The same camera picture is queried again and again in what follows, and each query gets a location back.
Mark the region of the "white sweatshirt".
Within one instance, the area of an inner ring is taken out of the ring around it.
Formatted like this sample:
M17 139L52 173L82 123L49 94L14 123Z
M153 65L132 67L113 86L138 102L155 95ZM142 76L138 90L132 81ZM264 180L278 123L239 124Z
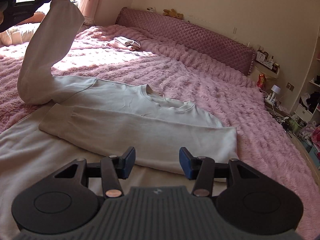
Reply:
M192 102L162 97L148 85L54 76L52 66L69 52L83 21L70 0L52 0L25 52L18 94L39 108L1 134L1 239L18 233L14 198L76 158L95 162L132 146L133 176L163 181L182 172L181 147L219 163L236 157L236 129Z

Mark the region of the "folded clothes pile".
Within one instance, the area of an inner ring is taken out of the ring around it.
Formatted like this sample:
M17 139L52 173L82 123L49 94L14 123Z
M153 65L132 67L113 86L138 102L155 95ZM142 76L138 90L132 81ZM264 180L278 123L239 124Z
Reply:
M127 49L130 51L138 51L141 48L139 41L132 40L123 36L115 37L113 40L108 42L109 46L118 49Z

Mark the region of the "white window seat cushion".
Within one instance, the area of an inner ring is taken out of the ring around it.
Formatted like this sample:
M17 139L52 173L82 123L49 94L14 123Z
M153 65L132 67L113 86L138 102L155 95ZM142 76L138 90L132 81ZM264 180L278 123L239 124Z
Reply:
M29 42L40 23L26 23L9 28L1 33L1 46L11 46Z

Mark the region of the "pink fluffy bed blanket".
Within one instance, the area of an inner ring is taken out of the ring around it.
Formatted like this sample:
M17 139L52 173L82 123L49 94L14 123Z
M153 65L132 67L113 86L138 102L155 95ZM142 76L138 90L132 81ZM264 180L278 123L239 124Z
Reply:
M138 51L113 48L108 42L123 36L139 41ZM25 104L17 79L28 44L1 48L1 134L29 116L38 105ZM192 102L236 129L236 157L294 191L304 205L298 233L319 234L319 188L305 160L283 128L265 110L263 95L239 71L176 42L137 28L92 27L78 34L66 56L51 68L54 76L94 77L127 85L148 85L158 95ZM123 183L156 186L185 184L181 173L155 181L133 176Z

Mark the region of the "white power strip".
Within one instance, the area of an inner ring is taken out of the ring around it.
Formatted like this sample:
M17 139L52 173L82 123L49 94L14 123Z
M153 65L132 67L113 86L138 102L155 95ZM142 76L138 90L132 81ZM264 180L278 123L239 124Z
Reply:
M276 105L276 93L268 94L268 96L264 98L264 101L271 106L275 106Z

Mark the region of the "green basket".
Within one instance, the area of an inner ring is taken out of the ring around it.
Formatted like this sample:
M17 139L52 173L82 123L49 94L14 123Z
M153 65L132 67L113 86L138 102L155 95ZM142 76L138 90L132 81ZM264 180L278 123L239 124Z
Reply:
M297 134L302 129L302 127L293 119L289 120L289 124L292 133Z

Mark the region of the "red snack bag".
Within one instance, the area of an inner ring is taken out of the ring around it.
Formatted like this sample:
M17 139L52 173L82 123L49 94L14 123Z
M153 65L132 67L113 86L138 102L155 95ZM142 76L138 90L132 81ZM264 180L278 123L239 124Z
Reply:
M257 87L258 87L260 90L265 90L265 86L266 86L266 77L265 77L265 74L259 74L258 80L257 80Z

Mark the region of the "white table lamp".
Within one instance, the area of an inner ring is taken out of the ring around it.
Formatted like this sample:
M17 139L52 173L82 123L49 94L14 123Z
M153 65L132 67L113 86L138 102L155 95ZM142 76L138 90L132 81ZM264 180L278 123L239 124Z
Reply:
M278 87L277 85L273 85L272 88L271 88L271 90L272 90L272 95L271 95L271 97L270 97L270 100L271 100L272 102L274 102L275 99L276 99L276 95L280 94L281 88Z

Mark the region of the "purple quilted headboard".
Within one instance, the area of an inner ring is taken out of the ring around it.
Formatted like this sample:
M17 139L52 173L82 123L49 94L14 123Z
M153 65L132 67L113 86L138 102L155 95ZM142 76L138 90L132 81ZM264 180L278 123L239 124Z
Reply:
M251 73L254 49L187 21L124 7L116 19L116 24L143 29L153 35L173 40L206 54L245 76Z

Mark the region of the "white open shelf unit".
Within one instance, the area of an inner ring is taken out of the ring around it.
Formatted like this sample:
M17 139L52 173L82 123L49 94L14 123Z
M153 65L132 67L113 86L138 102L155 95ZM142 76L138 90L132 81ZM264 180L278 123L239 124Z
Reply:
M319 33L304 83L298 94L293 119L299 127L319 124Z

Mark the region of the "white desk calendar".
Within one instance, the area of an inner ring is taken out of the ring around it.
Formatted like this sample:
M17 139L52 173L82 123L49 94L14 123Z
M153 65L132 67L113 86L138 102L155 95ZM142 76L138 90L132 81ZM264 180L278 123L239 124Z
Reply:
M259 61L259 62L264 62L265 61L265 54L260 52L260 51L257 51L257 54L256 54L256 60Z

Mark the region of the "brown teddy bear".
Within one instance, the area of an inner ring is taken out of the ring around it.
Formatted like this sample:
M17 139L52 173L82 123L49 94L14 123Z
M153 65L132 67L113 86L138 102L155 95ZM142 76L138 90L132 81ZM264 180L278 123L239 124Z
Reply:
M171 9L171 10L164 9L163 16L169 16L169 17L176 18L179 20L183 20L183 18L184 18L183 14L178 13L175 9Z

